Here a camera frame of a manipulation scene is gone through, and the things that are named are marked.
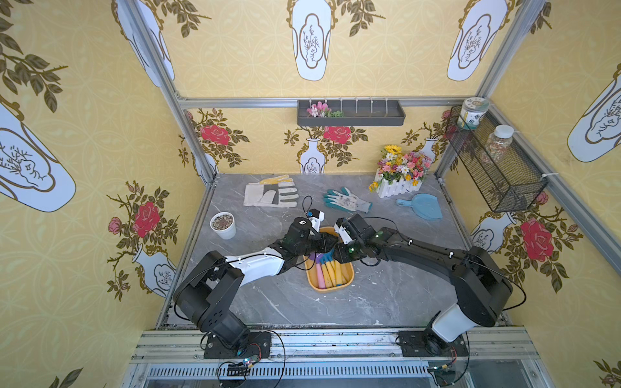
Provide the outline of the light blue dustpan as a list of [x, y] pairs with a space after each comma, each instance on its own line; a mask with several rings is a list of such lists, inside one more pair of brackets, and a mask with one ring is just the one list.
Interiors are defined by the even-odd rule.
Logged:
[[411, 200], [397, 200], [396, 204], [410, 208], [418, 217], [427, 221], [443, 219], [438, 199], [430, 194], [417, 194]]

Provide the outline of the teal white garden glove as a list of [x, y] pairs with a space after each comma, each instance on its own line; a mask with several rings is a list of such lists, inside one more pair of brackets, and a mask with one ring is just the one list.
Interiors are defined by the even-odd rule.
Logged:
[[328, 208], [342, 210], [349, 213], [370, 213], [372, 203], [362, 200], [353, 194], [348, 188], [343, 187], [340, 191], [328, 190], [323, 196], [324, 204]]

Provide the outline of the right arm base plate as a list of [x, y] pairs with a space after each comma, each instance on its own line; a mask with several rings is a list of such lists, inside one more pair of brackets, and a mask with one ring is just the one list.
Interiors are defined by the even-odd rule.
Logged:
[[432, 331], [399, 331], [396, 336], [403, 357], [467, 357], [469, 347], [464, 336], [443, 342]]

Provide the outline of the white cup with pebbles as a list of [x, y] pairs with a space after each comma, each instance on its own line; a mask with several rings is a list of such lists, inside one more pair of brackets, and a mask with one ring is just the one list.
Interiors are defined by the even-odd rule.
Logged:
[[210, 227], [224, 240], [233, 239], [237, 233], [234, 215], [229, 212], [215, 214], [210, 220]]

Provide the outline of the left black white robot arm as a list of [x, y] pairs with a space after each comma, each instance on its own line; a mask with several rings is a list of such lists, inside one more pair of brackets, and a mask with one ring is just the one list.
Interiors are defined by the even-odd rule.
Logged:
[[208, 252], [181, 281], [173, 302], [203, 333], [216, 336], [228, 349], [244, 349], [250, 342], [250, 331], [230, 311], [239, 289], [286, 273], [298, 265], [301, 256], [328, 253], [338, 242], [333, 234], [318, 232], [311, 221], [296, 218], [283, 238], [261, 251], [241, 256]]

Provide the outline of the white grey leather work glove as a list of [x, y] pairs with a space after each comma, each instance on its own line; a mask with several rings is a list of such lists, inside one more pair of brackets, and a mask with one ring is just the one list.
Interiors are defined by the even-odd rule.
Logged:
[[244, 191], [244, 205], [247, 207], [289, 209], [298, 205], [298, 199], [295, 182], [288, 175], [247, 184]]

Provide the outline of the purple rake pink handle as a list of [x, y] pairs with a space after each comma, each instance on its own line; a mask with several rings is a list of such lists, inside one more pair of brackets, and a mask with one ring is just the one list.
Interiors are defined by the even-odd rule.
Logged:
[[326, 289], [326, 284], [325, 284], [325, 280], [323, 278], [323, 270], [322, 270], [322, 266], [320, 263], [320, 256], [316, 253], [313, 253], [311, 255], [312, 259], [314, 260], [314, 268], [315, 268], [315, 275], [316, 275], [316, 279], [317, 279], [317, 287], [319, 289]]

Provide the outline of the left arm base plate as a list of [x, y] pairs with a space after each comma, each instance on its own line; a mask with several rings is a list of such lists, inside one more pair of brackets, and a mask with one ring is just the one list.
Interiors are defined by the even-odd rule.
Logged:
[[226, 344], [214, 334], [205, 334], [201, 349], [205, 359], [238, 360], [257, 356], [260, 360], [268, 358], [273, 336], [267, 331], [251, 331], [237, 344]]

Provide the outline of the small pink flowers on shelf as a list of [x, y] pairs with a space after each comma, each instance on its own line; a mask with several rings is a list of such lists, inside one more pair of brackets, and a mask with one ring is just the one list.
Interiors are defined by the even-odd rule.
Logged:
[[344, 113], [340, 110], [332, 110], [326, 103], [317, 102], [310, 105], [307, 108], [307, 114], [310, 117], [328, 117], [338, 118], [343, 117]]

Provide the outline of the grey wall shelf tray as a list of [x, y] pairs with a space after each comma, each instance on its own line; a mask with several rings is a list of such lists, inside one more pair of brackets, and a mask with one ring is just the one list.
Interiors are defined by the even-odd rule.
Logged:
[[[340, 110], [343, 117], [310, 117], [307, 108], [311, 104], [326, 103], [332, 110]], [[297, 100], [297, 123], [299, 126], [402, 126], [406, 118], [399, 100], [387, 98], [339, 98]]]

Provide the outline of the aluminium front rail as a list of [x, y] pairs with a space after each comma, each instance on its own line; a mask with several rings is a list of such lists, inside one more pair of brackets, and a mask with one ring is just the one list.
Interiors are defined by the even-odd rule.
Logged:
[[377, 382], [429, 387], [550, 387], [527, 330], [475, 328], [441, 355], [425, 350], [420, 328], [253, 328], [242, 351], [200, 331], [142, 334], [124, 387], [286, 387]]

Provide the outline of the jar with green label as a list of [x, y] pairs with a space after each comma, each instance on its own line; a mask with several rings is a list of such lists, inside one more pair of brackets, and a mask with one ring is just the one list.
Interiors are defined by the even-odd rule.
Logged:
[[457, 126], [464, 130], [475, 130], [489, 110], [490, 102], [483, 97], [470, 97], [464, 100], [457, 119]]

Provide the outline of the blue rake yellow handle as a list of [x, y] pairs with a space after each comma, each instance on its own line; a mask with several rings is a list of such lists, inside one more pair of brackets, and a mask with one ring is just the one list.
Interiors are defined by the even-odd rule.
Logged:
[[336, 275], [336, 285], [343, 286], [347, 283], [347, 278], [343, 273], [342, 264], [337, 260], [336, 253], [332, 255], [332, 262], [334, 265], [334, 272]]
[[330, 277], [328, 276], [328, 271], [326, 268], [326, 264], [324, 263], [323, 254], [319, 254], [319, 256], [320, 256], [320, 263], [321, 263], [322, 270], [323, 270], [323, 278], [326, 284], [326, 289], [330, 289], [333, 287], [333, 285], [332, 285]]
[[332, 262], [332, 253], [331, 252], [326, 253], [323, 256], [323, 259], [324, 259], [324, 263], [326, 264], [326, 268], [327, 268], [327, 271], [328, 271], [328, 276], [331, 279], [332, 285], [334, 287], [336, 287], [337, 286], [336, 285], [336, 275], [335, 275], [335, 272], [334, 272], [334, 265], [333, 265], [333, 262]]

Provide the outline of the white fence flower planter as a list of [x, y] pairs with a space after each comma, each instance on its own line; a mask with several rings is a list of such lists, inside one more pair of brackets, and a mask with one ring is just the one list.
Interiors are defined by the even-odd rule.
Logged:
[[400, 146], [385, 145], [369, 190], [380, 198], [418, 192], [432, 162], [432, 158], [421, 152], [404, 152]]

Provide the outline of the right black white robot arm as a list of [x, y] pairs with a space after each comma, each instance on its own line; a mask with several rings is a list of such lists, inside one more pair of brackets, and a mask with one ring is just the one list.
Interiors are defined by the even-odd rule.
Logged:
[[449, 344], [470, 329], [496, 325], [513, 292], [510, 281], [485, 250], [464, 251], [409, 238], [388, 227], [375, 230], [358, 214], [335, 225], [342, 243], [333, 257], [341, 263], [375, 258], [411, 265], [448, 281], [457, 302], [439, 312], [425, 329], [430, 341]]

